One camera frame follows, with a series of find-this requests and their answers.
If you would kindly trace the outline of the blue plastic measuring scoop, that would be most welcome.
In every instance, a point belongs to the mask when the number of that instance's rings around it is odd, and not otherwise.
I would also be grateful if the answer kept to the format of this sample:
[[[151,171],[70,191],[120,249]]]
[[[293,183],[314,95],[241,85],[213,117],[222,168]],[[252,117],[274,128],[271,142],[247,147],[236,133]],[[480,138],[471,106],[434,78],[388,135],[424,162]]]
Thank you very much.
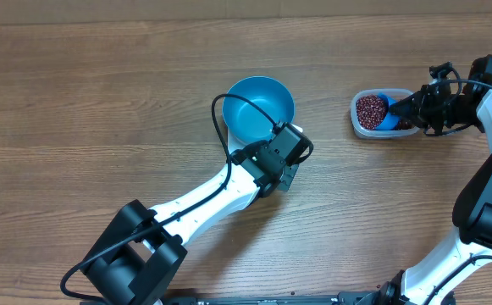
[[[382,130],[382,131],[393,130],[398,125],[400,121],[400,117],[395,114],[392,114],[389,111],[389,108],[393,104],[396,104],[397,101],[393,97],[387,96],[383,93],[379,93],[377,97],[384,101],[386,112],[383,120],[379,125],[375,127],[375,130]]]

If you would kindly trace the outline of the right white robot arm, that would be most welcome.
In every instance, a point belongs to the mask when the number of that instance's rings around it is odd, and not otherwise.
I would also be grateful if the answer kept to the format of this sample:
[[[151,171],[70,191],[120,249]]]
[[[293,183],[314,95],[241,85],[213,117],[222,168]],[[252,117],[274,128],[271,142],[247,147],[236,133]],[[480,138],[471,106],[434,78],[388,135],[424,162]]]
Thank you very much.
[[[486,135],[490,155],[456,199],[448,236],[377,291],[341,292],[342,304],[453,304],[455,288],[492,263],[492,54],[475,59],[467,78],[450,62],[430,67],[429,74],[429,84],[403,91],[402,99],[396,89],[357,93],[351,103],[357,136],[394,138],[401,122],[432,137],[475,127]]]

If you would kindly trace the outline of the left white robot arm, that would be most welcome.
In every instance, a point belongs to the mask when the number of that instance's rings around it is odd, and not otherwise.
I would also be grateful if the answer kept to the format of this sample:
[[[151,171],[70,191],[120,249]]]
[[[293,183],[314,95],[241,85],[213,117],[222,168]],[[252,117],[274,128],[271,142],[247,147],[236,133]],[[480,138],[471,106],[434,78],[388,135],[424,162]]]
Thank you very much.
[[[81,273],[99,294],[95,304],[155,304],[187,254],[186,245],[221,219],[275,190],[287,191],[313,144],[291,123],[267,140],[230,153],[209,181],[173,201],[124,205],[86,254]]]

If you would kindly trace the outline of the blue metal bowl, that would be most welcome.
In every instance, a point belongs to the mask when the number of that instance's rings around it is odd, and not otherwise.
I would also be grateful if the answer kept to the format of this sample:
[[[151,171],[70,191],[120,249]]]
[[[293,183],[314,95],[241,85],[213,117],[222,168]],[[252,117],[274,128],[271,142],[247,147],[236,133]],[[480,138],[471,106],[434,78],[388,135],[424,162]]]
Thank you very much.
[[[294,121],[296,105],[286,86],[267,76],[251,76],[238,81],[228,91],[257,105],[274,123]],[[223,118],[230,133],[239,141],[250,144],[269,140],[273,123],[250,103],[239,98],[226,97]]]

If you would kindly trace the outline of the red beans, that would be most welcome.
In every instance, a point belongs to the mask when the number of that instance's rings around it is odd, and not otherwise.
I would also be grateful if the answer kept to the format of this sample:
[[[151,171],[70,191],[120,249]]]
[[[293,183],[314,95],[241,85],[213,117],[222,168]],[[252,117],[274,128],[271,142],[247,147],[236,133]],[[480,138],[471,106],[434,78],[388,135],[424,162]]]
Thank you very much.
[[[377,97],[378,94],[359,97],[356,102],[357,119],[360,126],[366,130],[375,130],[385,116],[384,101]],[[400,118],[398,125],[393,130],[409,130],[413,125]]]

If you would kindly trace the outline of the clear plastic container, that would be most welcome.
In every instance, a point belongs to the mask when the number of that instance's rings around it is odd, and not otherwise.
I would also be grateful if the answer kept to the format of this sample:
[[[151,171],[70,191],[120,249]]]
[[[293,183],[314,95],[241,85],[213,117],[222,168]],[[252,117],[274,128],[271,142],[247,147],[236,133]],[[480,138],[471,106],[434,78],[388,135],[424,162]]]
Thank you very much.
[[[351,100],[351,122],[357,137],[369,140],[411,136],[418,128],[391,114],[389,106],[412,94],[407,89],[370,89]]]

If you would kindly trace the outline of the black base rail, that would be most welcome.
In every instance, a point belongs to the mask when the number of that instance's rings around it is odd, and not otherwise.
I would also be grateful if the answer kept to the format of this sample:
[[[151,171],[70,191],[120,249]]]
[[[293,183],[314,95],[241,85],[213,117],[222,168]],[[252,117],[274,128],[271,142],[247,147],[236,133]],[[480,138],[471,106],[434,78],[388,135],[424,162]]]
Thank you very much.
[[[337,296],[291,296],[291,297],[227,297],[195,298],[171,297],[155,302],[155,305],[374,305],[390,304],[382,302],[378,291],[346,291]]]

